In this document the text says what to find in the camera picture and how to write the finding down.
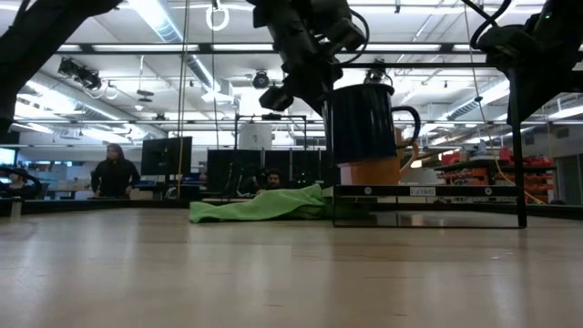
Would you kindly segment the standing person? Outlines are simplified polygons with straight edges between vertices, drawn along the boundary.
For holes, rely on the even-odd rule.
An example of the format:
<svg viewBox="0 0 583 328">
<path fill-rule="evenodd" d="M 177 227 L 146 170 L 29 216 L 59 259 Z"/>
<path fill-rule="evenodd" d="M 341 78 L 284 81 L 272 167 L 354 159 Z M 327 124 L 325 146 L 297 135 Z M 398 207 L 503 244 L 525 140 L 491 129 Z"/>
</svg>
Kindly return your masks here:
<svg viewBox="0 0 583 328">
<path fill-rule="evenodd" d="M 106 158 L 91 173 L 91 189 L 95 198 L 128 198 L 140 181 L 138 169 L 125 158 L 123 149 L 107 145 Z"/>
</svg>

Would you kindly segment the black overhead beam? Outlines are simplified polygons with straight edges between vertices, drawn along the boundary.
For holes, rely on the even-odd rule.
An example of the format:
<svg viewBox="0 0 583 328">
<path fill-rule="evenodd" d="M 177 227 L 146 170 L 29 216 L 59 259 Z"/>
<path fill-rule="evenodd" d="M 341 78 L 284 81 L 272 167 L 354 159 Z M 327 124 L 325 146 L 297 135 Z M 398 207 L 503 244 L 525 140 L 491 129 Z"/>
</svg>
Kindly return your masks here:
<svg viewBox="0 0 583 328">
<path fill-rule="evenodd" d="M 134 43 L 134 44 L 65 44 L 56 52 L 59 55 L 177 55 L 187 51 L 194 55 L 210 54 L 276 54 L 270 43 Z M 386 55 L 468 55 L 470 52 L 479 54 L 479 50 L 472 50 L 467 44 L 456 43 L 371 43 L 361 46 L 357 50 L 341 49 L 341 54 L 386 54 Z"/>
</svg>

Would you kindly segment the green microfibre cloth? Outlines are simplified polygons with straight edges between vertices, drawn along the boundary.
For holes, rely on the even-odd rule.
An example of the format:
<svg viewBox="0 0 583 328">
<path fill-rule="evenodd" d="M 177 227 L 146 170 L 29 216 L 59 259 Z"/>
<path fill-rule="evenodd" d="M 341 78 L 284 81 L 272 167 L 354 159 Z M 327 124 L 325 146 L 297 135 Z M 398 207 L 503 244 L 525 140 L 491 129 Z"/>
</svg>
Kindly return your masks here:
<svg viewBox="0 0 583 328">
<path fill-rule="evenodd" d="M 302 189 L 265 190 L 251 200 L 221 205 L 191 202 L 189 221 L 261 221 L 283 217 L 312 220 L 324 217 L 329 209 L 322 188 L 312 185 Z"/>
</svg>

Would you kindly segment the wooden shelf with black frame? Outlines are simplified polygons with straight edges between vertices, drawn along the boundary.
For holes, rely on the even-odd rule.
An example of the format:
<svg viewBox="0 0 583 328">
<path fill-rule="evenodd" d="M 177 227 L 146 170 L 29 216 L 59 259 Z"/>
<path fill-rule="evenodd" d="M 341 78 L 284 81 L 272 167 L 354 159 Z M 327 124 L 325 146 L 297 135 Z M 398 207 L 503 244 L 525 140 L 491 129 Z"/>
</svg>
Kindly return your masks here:
<svg viewBox="0 0 583 328">
<path fill-rule="evenodd" d="M 353 63 L 353 64 L 337 64 L 339 68 L 391 68 L 397 67 L 396 64 L 387 63 Z M 427 186 L 436 187 L 436 196 L 434 198 L 453 198 L 463 197 L 468 199 L 473 198 L 494 198 L 494 197 L 510 197 L 516 196 L 517 207 L 517 225 L 515 226 L 469 226 L 469 225 L 445 225 L 445 226 L 427 226 L 427 225 L 402 225 L 400 223 L 399 214 L 395 214 L 395 224 L 381 225 L 380 223 L 370 223 L 372 219 L 352 219 L 352 223 L 348 222 L 350 218 L 337 216 L 337 208 L 346 203 L 381 203 L 379 199 L 394 197 L 395 203 L 399 202 L 399 198 L 411 197 L 409 188 L 411 185 L 383 185 L 383 186 L 332 186 L 332 215 L 330 216 L 332 225 L 335 228 L 427 228 L 427 229 L 501 229 L 501 230 L 522 230 L 527 228 L 527 211 L 526 211 L 526 196 L 525 183 L 523 180 L 523 155 L 521 146 L 521 132 L 520 122 L 518 122 L 517 106 L 511 105 L 511 116 L 516 121 L 511 124 L 512 139 L 514 145 L 515 156 L 515 170 L 516 170 L 516 184 L 514 186 L 456 186 L 456 185 L 413 185 L 413 186 Z"/>
</svg>

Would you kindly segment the black mug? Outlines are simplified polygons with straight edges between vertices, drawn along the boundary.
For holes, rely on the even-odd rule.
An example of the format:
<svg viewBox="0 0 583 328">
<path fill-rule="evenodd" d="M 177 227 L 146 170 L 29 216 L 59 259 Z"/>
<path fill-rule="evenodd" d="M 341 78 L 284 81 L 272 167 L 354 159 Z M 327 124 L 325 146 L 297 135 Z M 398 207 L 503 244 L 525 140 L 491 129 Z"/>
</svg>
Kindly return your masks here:
<svg viewBox="0 0 583 328">
<path fill-rule="evenodd" d="M 394 88 L 385 84 L 360 84 L 335 89 L 322 107 L 326 148 L 335 165 L 370 159 L 393 158 L 418 139 L 422 122 L 418 111 L 392 105 Z M 398 143 L 393 113 L 407 112 L 414 120 L 411 139 Z"/>
</svg>

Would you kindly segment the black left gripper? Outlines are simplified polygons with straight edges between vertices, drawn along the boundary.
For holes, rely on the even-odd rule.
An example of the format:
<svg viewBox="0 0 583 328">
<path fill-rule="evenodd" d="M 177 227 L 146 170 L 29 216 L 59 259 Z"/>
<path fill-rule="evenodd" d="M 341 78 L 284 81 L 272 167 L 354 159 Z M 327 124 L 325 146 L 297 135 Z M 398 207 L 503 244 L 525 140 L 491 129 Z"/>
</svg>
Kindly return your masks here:
<svg viewBox="0 0 583 328">
<path fill-rule="evenodd" d="M 366 41 L 365 33 L 350 19 L 341 18 L 325 30 L 330 43 L 318 44 L 314 52 L 300 49 L 284 61 L 284 86 L 268 87 L 260 96 L 263 108 L 282 112 L 290 107 L 294 98 L 304 101 L 317 114 L 322 113 L 324 103 L 334 81 L 343 76 L 335 57 L 337 51 L 354 51 Z"/>
</svg>

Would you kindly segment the black aluminium table frame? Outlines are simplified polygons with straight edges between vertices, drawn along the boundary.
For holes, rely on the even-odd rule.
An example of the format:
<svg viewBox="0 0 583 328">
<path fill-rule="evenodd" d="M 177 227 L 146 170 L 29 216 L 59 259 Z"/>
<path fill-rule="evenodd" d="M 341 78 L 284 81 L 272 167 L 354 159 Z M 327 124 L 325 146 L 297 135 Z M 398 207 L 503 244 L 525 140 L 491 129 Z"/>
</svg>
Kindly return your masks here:
<svg viewBox="0 0 583 328">
<path fill-rule="evenodd" d="M 516 214 L 517 207 L 504 203 L 346 203 L 367 210 L 402 211 L 473 211 L 500 214 Z M 25 200 L 23 214 L 47 214 L 70 211 L 115 209 L 188 209 L 183 200 Z M 583 206 L 526 205 L 528 216 L 583 221 Z"/>
</svg>

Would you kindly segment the black cabinet row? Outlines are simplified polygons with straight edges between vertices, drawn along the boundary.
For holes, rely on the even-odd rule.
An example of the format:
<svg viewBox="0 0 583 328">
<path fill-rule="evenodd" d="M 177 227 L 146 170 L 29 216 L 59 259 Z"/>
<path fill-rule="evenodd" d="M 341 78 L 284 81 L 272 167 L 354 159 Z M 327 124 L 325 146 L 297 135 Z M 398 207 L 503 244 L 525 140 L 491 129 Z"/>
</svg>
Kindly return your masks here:
<svg viewBox="0 0 583 328">
<path fill-rule="evenodd" d="M 340 180 L 331 155 L 322 149 L 212 149 L 208 152 L 205 187 L 224 198 L 246 198 L 268 190 L 269 177 L 275 173 L 279 175 L 280 189 L 314 184 L 329 187 Z"/>
</svg>

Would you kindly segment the black monitor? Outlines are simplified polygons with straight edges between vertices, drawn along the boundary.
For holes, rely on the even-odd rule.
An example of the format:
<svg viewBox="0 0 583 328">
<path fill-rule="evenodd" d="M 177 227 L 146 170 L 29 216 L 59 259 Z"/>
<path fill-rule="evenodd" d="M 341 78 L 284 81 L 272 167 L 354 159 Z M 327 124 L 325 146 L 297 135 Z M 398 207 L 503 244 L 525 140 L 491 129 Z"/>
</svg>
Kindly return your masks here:
<svg viewBox="0 0 583 328">
<path fill-rule="evenodd" d="M 192 137 L 149 139 L 142 143 L 142 175 L 189 174 Z"/>
</svg>

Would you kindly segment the silver ventilation duct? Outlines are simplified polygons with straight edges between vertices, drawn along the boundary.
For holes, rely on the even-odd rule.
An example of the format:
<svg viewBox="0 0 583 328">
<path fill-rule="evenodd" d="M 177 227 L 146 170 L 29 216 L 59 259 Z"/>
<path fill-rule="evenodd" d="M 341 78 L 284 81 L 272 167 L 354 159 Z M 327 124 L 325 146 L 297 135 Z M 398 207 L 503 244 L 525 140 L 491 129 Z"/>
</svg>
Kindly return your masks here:
<svg viewBox="0 0 583 328">
<path fill-rule="evenodd" d="M 175 21 L 170 17 L 168 7 L 161 0 L 127 0 L 130 7 L 146 22 L 154 33 L 167 44 L 183 44 L 185 39 Z M 182 46 L 179 55 L 186 67 L 207 91 L 220 91 L 220 84 L 199 58 Z"/>
</svg>

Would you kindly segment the seated person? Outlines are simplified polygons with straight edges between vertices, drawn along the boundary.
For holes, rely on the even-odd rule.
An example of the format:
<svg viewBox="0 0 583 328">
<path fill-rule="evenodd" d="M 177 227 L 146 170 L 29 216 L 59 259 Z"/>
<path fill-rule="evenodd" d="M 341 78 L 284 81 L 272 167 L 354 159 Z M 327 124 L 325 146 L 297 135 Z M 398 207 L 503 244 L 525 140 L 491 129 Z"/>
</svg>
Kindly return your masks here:
<svg viewBox="0 0 583 328">
<path fill-rule="evenodd" d="M 254 193 L 261 194 L 268 190 L 283 188 L 281 174 L 277 169 L 267 169 L 255 177 Z"/>
</svg>

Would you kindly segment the black metal stand frame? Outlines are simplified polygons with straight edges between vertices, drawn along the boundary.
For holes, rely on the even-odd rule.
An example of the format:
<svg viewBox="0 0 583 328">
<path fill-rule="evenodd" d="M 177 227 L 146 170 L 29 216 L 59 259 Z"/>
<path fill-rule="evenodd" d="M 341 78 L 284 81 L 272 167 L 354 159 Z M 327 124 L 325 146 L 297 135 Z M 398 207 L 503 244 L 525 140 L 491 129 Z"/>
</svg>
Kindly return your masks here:
<svg viewBox="0 0 583 328">
<path fill-rule="evenodd" d="M 254 123 L 254 122 L 261 122 L 261 123 L 273 123 L 273 122 L 280 122 L 281 124 L 286 125 L 298 125 L 298 120 L 301 120 L 303 123 L 303 140 L 307 141 L 307 127 L 308 127 L 308 119 L 305 115 L 282 115 L 282 114 L 263 114 L 263 115 L 241 115 L 236 114 L 234 118 L 234 146 L 233 149 L 235 151 L 239 150 L 240 145 L 240 122 L 246 118 L 247 123 Z"/>
</svg>

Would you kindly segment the orange mug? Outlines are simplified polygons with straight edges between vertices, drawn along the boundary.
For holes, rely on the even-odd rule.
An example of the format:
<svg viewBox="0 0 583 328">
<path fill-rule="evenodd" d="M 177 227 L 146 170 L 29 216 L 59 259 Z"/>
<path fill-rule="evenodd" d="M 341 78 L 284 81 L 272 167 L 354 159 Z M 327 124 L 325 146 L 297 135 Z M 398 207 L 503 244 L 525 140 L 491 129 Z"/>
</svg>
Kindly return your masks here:
<svg viewBox="0 0 583 328">
<path fill-rule="evenodd" d="M 402 164 L 404 149 L 399 149 L 395 158 L 349 163 L 352 166 L 353 185 L 398 185 L 419 155 L 416 141 L 412 148 L 412 156 L 405 164 Z"/>
</svg>

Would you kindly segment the person in chair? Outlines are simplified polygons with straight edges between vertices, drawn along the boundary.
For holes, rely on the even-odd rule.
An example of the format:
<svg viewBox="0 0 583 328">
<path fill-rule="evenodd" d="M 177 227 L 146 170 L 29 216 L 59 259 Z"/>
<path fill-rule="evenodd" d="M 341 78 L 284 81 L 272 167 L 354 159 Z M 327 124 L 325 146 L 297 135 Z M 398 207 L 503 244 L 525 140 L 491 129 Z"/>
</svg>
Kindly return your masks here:
<svg viewBox="0 0 583 328">
<path fill-rule="evenodd" d="M 27 186 L 26 175 L 28 172 L 25 169 L 15 169 L 14 173 L 9 173 L 9 183 L 7 187 L 11 190 L 21 190 Z"/>
</svg>

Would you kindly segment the rack with red bins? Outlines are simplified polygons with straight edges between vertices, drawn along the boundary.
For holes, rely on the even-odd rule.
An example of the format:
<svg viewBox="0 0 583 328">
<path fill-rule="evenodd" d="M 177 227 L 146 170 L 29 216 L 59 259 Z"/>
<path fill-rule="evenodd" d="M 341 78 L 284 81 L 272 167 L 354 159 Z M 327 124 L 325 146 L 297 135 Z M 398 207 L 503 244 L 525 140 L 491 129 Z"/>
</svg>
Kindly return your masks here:
<svg viewBox="0 0 583 328">
<path fill-rule="evenodd" d="M 445 153 L 440 159 L 442 166 L 435 168 L 436 176 L 447 185 L 512 186 L 516 182 L 514 151 L 508 147 L 472 157 L 469 152 Z M 555 200 L 555 171 L 552 159 L 523 157 L 526 203 L 542 205 Z"/>
</svg>

